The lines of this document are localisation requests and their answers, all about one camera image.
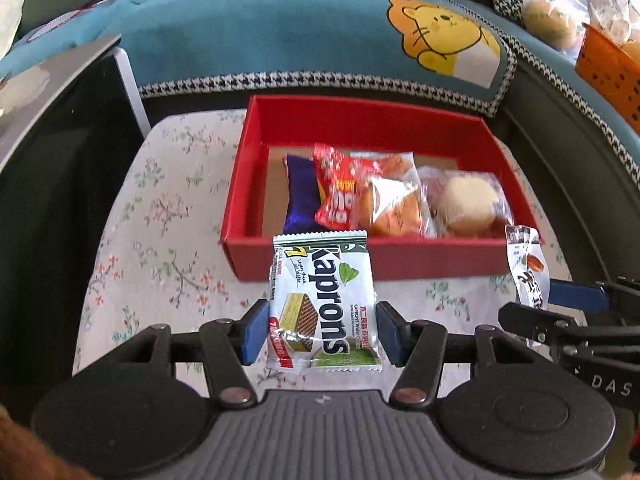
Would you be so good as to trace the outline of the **dark nut snack packet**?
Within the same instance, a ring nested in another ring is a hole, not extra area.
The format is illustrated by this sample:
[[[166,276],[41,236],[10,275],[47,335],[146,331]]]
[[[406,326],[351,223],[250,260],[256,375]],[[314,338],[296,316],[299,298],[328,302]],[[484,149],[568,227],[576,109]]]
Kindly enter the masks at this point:
[[[525,307],[546,310],[550,276],[538,231],[529,226],[505,226],[504,232],[516,300]]]

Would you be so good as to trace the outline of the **green white Naprons wafer packet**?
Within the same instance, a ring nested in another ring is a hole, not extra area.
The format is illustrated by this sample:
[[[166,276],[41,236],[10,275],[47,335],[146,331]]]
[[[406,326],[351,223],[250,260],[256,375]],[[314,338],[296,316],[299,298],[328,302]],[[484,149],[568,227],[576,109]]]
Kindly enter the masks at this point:
[[[273,237],[267,366],[279,372],[382,368],[367,233]]]

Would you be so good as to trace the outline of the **orange mooncake packet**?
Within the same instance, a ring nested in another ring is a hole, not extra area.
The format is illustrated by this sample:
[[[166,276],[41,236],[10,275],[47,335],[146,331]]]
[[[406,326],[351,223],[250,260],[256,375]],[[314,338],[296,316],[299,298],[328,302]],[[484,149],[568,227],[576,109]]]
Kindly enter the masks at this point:
[[[380,176],[358,184],[352,228],[365,230],[370,236],[437,236],[411,152],[350,154],[377,160],[382,168]]]

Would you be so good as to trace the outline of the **blue foil snack bag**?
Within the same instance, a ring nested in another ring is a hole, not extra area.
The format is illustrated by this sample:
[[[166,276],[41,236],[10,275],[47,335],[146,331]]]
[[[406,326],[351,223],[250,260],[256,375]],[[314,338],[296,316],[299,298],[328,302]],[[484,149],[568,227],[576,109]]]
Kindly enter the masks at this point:
[[[322,232],[324,227],[314,220],[321,200],[311,159],[287,154],[284,158],[288,181],[288,210],[284,220],[284,234]]]

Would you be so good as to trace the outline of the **clear pastry packet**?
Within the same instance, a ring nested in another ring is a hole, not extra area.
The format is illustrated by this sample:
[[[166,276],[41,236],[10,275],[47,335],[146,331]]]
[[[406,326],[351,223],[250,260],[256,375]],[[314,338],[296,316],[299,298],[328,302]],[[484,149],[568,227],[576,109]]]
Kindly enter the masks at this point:
[[[422,166],[418,176],[439,236],[493,238],[514,225],[506,193],[491,172]]]

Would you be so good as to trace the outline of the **red Trolli candy bag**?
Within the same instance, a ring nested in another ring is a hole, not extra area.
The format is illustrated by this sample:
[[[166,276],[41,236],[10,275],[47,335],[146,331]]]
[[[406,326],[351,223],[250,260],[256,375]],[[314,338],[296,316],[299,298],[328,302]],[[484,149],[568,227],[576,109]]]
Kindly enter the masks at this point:
[[[312,161],[320,206],[314,220],[329,230],[348,230],[354,222],[357,186],[368,177],[378,177],[382,168],[377,160],[352,157],[326,144],[316,144]]]

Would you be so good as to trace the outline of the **floral tablecloth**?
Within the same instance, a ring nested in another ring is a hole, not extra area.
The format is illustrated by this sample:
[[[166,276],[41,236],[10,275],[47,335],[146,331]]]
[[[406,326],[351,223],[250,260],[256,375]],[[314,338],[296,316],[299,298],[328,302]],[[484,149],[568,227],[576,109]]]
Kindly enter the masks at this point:
[[[215,318],[240,318],[267,282],[241,283],[219,244],[229,179],[245,110],[170,116],[146,137],[106,222],[79,322],[73,373],[152,324],[195,332]],[[550,276],[573,281],[562,249],[523,170],[497,141],[544,238]],[[509,273],[479,278],[376,282],[408,320],[427,318],[449,333],[497,325],[497,312],[515,299]],[[266,367],[267,344],[245,373],[265,389],[378,389],[388,396],[400,369],[383,356],[383,369],[283,374]]]

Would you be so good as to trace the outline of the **red cardboard box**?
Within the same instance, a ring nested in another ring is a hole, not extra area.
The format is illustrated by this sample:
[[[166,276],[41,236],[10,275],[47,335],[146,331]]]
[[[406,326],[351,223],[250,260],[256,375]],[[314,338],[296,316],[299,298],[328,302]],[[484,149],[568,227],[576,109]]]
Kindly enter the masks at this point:
[[[311,229],[366,234],[378,281],[506,273],[506,228],[535,225],[480,118],[328,96],[254,96],[221,228],[239,280],[268,278],[292,197],[313,195],[320,202]]]

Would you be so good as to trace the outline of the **orange basket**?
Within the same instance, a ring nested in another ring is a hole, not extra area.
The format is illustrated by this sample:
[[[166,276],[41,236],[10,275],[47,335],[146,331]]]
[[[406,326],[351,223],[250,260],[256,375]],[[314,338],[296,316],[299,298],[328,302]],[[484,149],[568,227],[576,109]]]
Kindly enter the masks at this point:
[[[639,44],[631,41],[625,47],[586,25],[575,70],[639,133],[639,58],[628,53],[639,54]]]

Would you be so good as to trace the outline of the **black side table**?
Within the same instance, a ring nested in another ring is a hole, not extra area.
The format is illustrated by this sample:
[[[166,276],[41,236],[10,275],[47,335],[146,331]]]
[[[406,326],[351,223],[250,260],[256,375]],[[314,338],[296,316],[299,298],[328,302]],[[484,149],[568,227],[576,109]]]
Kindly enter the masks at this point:
[[[1,403],[28,422],[70,376],[104,224],[149,132],[117,37],[1,84]]]

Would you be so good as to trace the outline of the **teal sofa cover with lion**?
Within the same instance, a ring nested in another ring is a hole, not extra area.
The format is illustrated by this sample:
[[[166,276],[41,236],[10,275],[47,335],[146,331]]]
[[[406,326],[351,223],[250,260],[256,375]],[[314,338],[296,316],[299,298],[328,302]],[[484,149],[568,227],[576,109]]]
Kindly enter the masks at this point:
[[[439,6],[480,28],[484,47],[441,75],[419,64],[422,32],[406,9]],[[20,40],[2,60],[16,75],[53,55],[117,36],[142,96],[275,88],[345,88],[417,96],[486,116],[497,113],[518,64],[540,73],[605,137],[631,179],[639,140],[563,55],[461,0],[105,0]]]

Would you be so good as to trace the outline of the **bag of buns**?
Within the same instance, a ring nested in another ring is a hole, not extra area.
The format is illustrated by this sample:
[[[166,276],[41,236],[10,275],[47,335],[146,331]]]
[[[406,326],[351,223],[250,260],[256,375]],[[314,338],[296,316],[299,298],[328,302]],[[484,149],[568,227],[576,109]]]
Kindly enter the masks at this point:
[[[639,56],[639,0],[494,0],[494,8],[573,61],[588,26]]]

